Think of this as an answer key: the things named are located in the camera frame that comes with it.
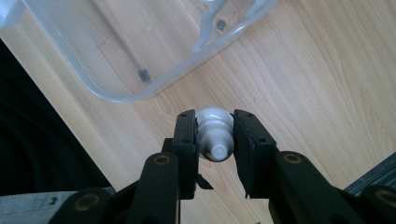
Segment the wood grain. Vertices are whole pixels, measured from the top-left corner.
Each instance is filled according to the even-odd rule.
[[[208,105],[254,113],[279,149],[304,153],[342,189],[395,151],[395,8],[280,0],[221,54],[129,104],[86,90],[30,13],[0,36],[116,189],[172,137],[177,114]],[[244,199],[233,159],[200,171],[215,190],[182,202],[182,223],[271,222],[267,201]]]

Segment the dark fabric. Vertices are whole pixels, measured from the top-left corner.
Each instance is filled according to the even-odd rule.
[[[0,196],[110,186],[0,42]]]

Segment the white cap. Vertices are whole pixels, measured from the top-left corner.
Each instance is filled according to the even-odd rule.
[[[233,117],[219,107],[197,112],[201,155],[210,161],[225,161],[233,153]]]

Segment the white plastic object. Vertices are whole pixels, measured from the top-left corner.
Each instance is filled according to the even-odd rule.
[[[22,0],[0,1],[0,28],[14,27],[25,10]]]
[[[93,94],[112,102],[132,102],[163,90],[234,42],[277,3],[277,0],[20,1],[82,83]]]
[[[199,110],[198,122],[200,153],[210,161],[225,161],[233,153],[233,117],[219,107]]]

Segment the transparent container lid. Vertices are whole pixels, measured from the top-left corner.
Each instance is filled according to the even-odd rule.
[[[163,90],[235,41],[276,4],[276,0],[21,1],[83,84],[113,102],[131,102]]]

